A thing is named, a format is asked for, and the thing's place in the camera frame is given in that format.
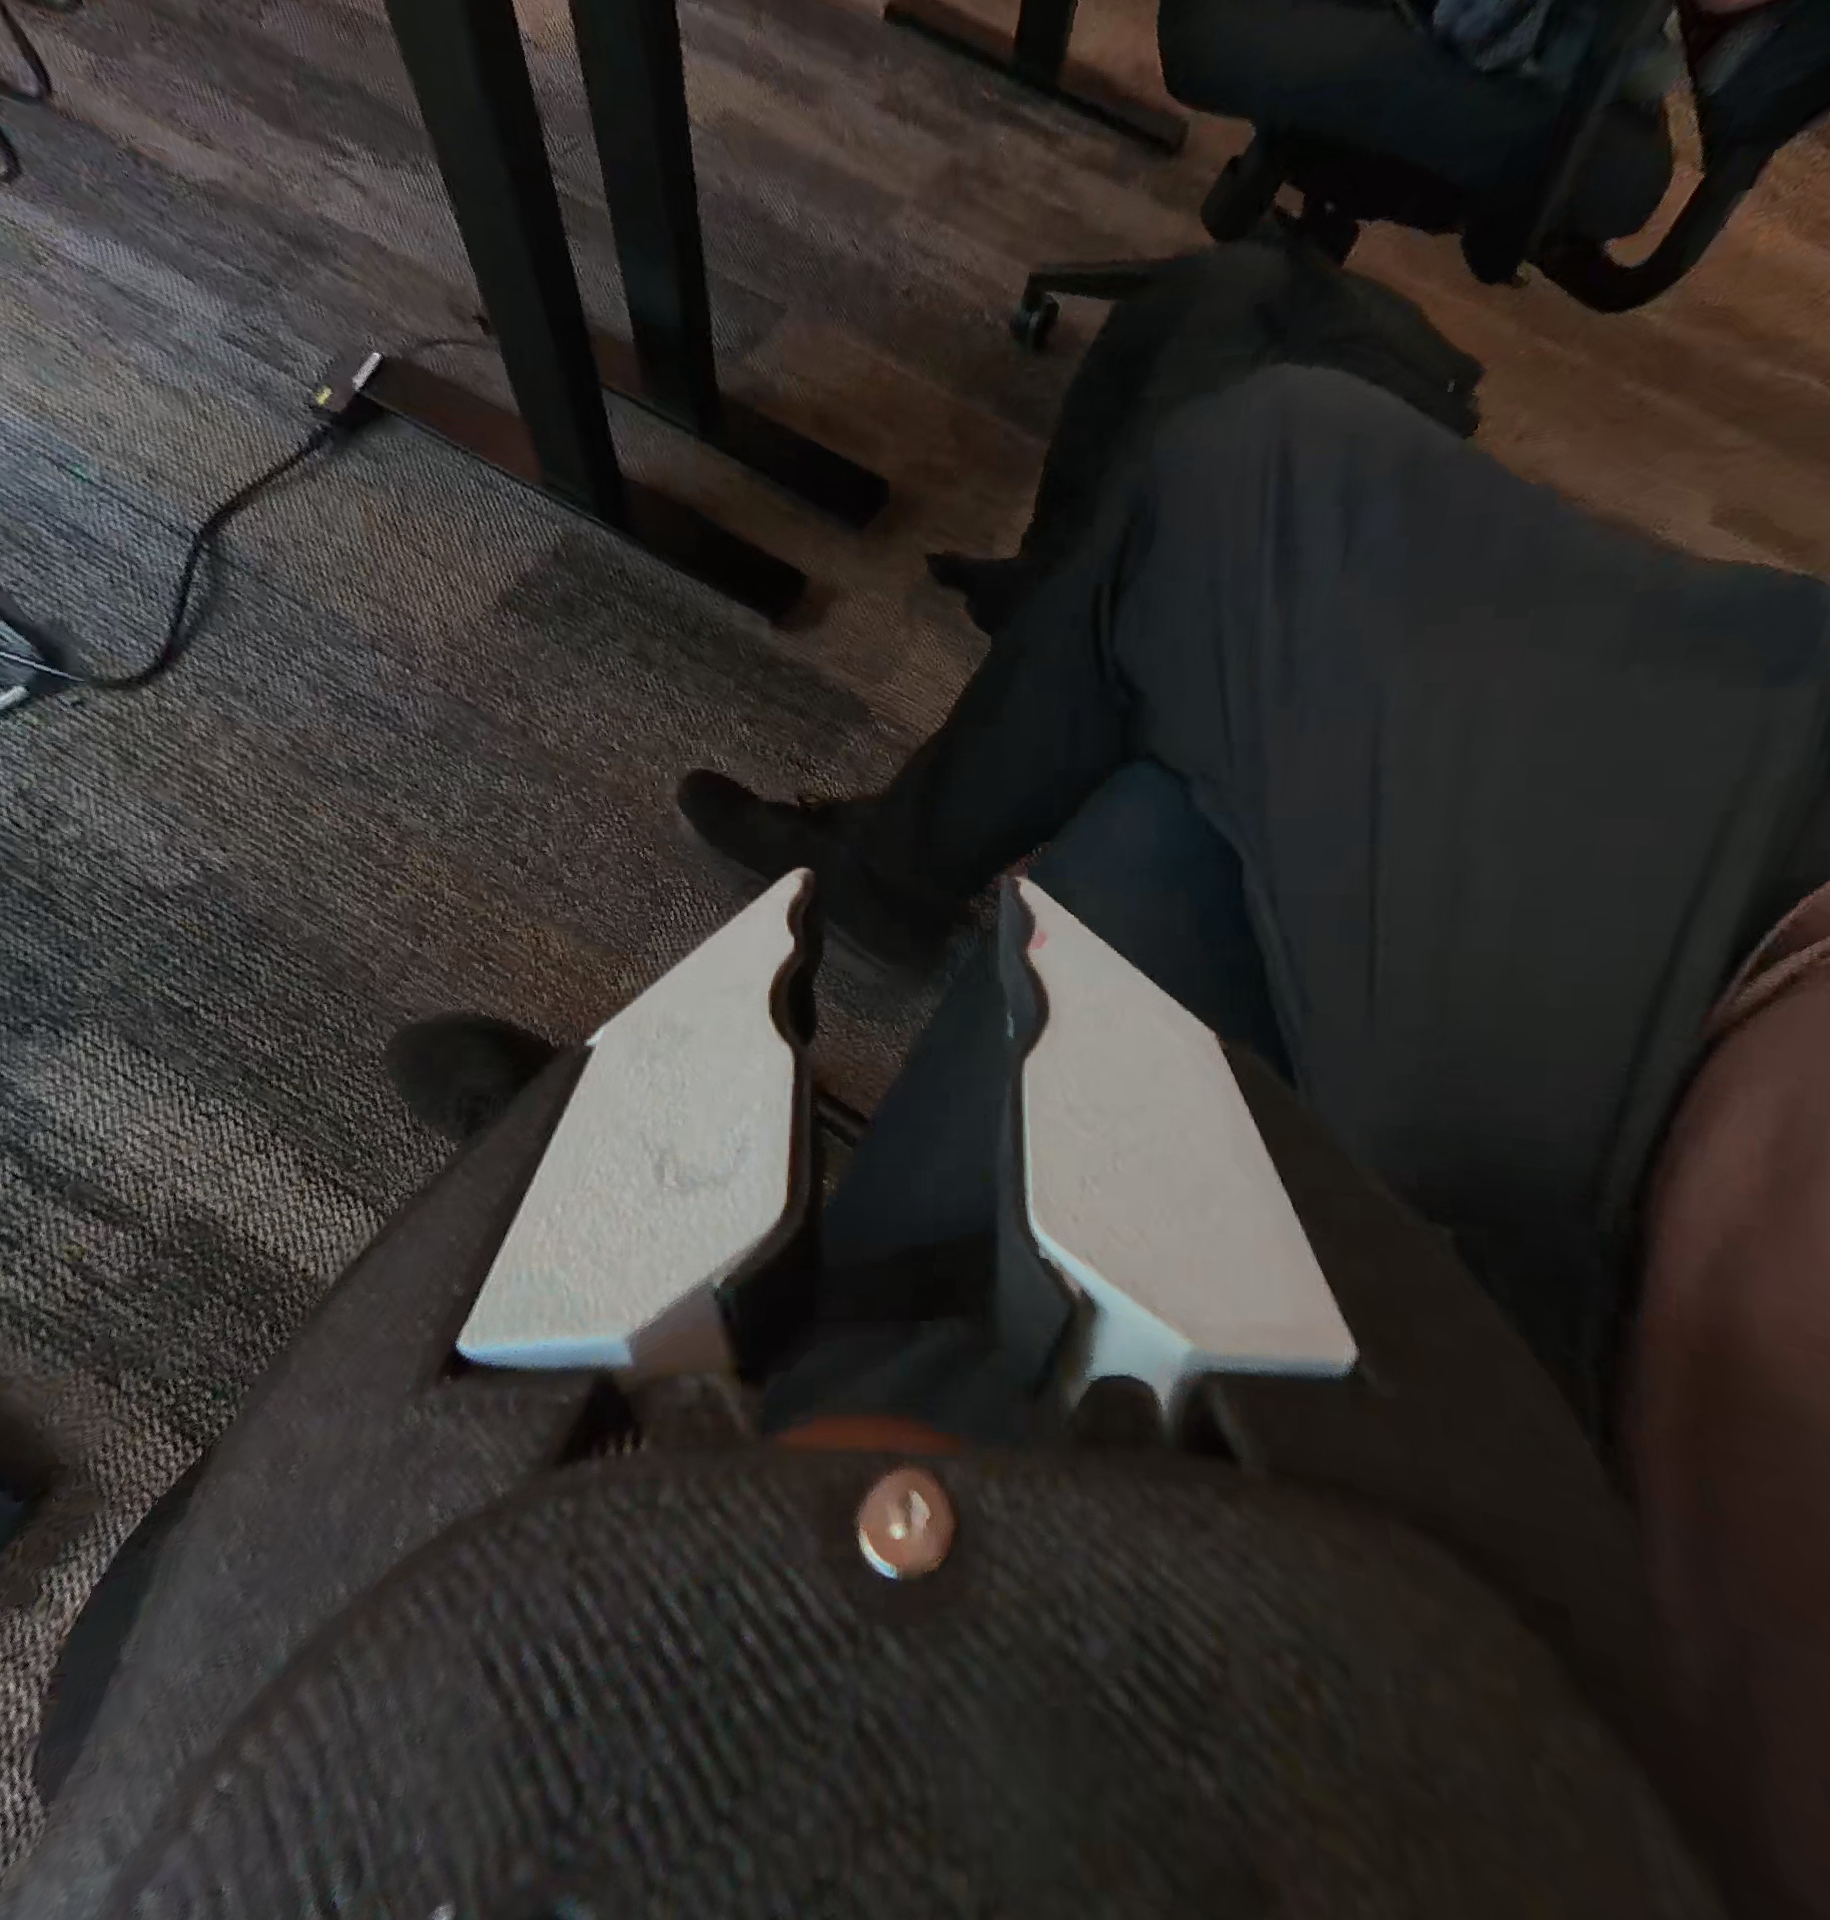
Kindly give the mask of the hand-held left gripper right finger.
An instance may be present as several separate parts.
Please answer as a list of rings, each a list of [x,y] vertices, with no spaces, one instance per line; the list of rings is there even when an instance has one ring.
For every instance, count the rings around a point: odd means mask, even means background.
[[[1363,1345],[1223,1040],[1034,879],[1005,879],[997,1320],[1077,1409],[1174,1426],[1213,1378],[1343,1381]]]

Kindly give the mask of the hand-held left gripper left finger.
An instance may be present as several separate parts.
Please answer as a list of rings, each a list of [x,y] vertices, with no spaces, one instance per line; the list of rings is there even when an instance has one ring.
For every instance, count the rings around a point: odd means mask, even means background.
[[[812,1212],[812,874],[791,868],[583,1047],[458,1329],[481,1368],[744,1368],[742,1294]]]

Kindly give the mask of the person's black shoe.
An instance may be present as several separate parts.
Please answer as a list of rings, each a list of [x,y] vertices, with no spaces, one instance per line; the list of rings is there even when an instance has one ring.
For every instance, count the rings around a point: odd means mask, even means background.
[[[946,928],[884,884],[865,856],[873,798],[776,804],[720,771],[688,771],[676,807],[742,875],[773,884],[806,874],[826,948],[891,974],[927,974],[943,954]]]
[[[972,627],[988,639],[1014,619],[1014,612],[1034,588],[1040,569],[1025,559],[972,559],[958,550],[927,556],[927,573],[939,588],[958,595]]]

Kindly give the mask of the black table leg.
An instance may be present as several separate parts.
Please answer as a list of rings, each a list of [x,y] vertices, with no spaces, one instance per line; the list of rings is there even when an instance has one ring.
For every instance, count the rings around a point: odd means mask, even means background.
[[[879,21],[1144,153],[1183,153],[1187,119],[1174,107],[1069,54],[1077,5],[1014,5],[1007,13],[1014,22],[992,22],[970,5],[884,5]]]
[[[620,394],[780,491],[843,526],[869,526],[888,506],[879,473],[720,393],[680,8],[567,13],[634,330],[630,345],[600,341],[599,369],[620,371]]]
[[[446,394],[411,422],[732,605],[791,612],[804,569],[618,460],[517,8],[389,5],[389,22],[517,401],[497,406],[433,381]]]

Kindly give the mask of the black office chair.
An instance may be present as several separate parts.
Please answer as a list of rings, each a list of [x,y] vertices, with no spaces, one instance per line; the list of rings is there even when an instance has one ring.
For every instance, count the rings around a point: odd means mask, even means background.
[[[1673,48],[1668,71],[1661,58],[1653,71],[1673,80],[1661,106],[1674,178],[1641,233],[1588,242],[1563,225],[1572,182],[1656,32]],[[1275,137],[1241,146],[1248,153],[1241,178],[1261,182],[1264,193],[1275,182],[1279,191],[1261,204],[1264,217],[1228,242],[1279,225],[1346,263],[1365,225],[1395,225],[1456,238],[1467,270],[1483,283],[1544,277],[1593,316],[1630,316],[1690,277],[1768,163],[1825,116],[1830,5],[1617,5],[1591,35],[1533,200],[1472,213],[1438,186],[1418,200],[1418,186],[1383,182],[1368,155]]]

